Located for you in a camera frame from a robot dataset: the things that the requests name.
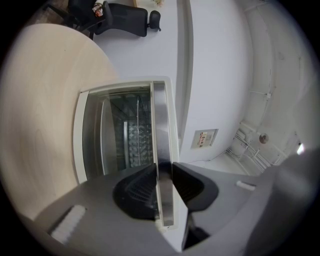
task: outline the wooden table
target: wooden table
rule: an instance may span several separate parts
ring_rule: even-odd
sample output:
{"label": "wooden table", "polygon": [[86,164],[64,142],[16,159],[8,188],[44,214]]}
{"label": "wooden table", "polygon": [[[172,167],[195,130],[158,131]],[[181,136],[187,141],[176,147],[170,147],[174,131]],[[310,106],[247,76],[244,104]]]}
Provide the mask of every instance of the wooden table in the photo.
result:
{"label": "wooden table", "polygon": [[55,24],[24,28],[2,72],[1,181],[16,209],[34,219],[78,184],[72,135],[80,90],[117,75],[92,40]]}

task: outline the office chair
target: office chair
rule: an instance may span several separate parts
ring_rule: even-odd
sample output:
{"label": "office chair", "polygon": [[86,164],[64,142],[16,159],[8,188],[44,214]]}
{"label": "office chair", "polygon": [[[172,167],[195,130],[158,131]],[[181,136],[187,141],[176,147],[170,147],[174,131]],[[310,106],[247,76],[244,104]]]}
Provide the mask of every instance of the office chair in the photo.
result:
{"label": "office chair", "polygon": [[52,9],[63,18],[62,25],[79,28],[79,31],[89,30],[90,38],[94,34],[100,35],[110,29],[127,31],[139,37],[147,35],[147,28],[160,29],[160,13],[152,11],[148,24],[148,11],[143,8],[128,5],[103,2],[103,16],[95,17],[92,7],[95,0],[69,0],[68,11],[61,10],[51,4],[47,4],[43,9]]}
{"label": "office chair", "polygon": [[104,1],[102,4],[103,16],[101,17],[96,17],[92,11],[95,2],[95,0],[69,0],[67,6],[68,12],[52,4],[46,4],[43,10],[45,11],[47,8],[52,9],[63,18],[62,25],[78,29],[81,32],[88,30],[90,32],[89,37],[93,39],[96,29],[102,22],[109,25],[113,22],[108,2]]}

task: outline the gray surface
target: gray surface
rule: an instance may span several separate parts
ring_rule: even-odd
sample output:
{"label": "gray surface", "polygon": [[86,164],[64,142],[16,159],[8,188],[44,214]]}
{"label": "gray surface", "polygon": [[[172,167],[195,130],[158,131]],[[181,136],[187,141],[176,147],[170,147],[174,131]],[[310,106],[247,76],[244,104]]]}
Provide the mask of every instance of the gray surface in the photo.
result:
{"label": "gray surface", "polygon": [[67,246],[88,255],[163,256],[175,251],[153,221],[137,220],[118,208],[112,198],[114,186],[143,166],[91,179],[47,207],[35,222],[48,231],[71,206],[87,208]]}
{"label": "gray surface", "polygon": [[182,165],[213,180],[219,189],[218,197],[207,210],[192,214],[195,225],[210,235],[216,234],[232,220],[253,193],[236,186],[236,182],[256,185],[259,180],[259,177],[214,171],[187,163]]}
{"label": "gray surface", "polygon": [[42,246],[45,246],[46,250],[52,255],[59,256],[87,256],[87,254],[83,254],[74,250],[72,248],[64,246],[62,243],[53,239],[50,235],[44,232],[39,225],[37,225],[31,219],[25,217],[24,215],[18,214],[21,222],[28,229],[30,234],[39,242]]}
{"label": "gray surface", "polygon": [[[266,255],[277,248],[295,229],[316,197],[320,182],[319,156],[318,149],[267,168],[258,178],[255,191],[234,217],[183,255]],[[206,214],[207,229],[211,229],[208,218],[212,217],[212,211],[205,211],[203,217]]]}
{"label": "gray surface", "polygon": [[[219,195],[207,210],[193,213],[195,224],[211,236],[180,255],[256,256],[274,250],[317,194],[319,158],[319,149],[294,155],[259,177],[186,165],[213,179]],[[112,188],[127,175],[126,170],[83,183],[45,209],[36,223],[48,230],[69,207],[80,204],[88,210],[71,237],[71,248],[89,255],[174,255],[152,221],[134,220],[113,203]],[[256,184],[255,191],[235,187],[237,180]]]}
{"label": "gray surface", "polygon": [[158,188],[160,192],[161,212],[163,225],[172,226],[174,225],[174,197],[165,83],[154,82],[153,94]]}

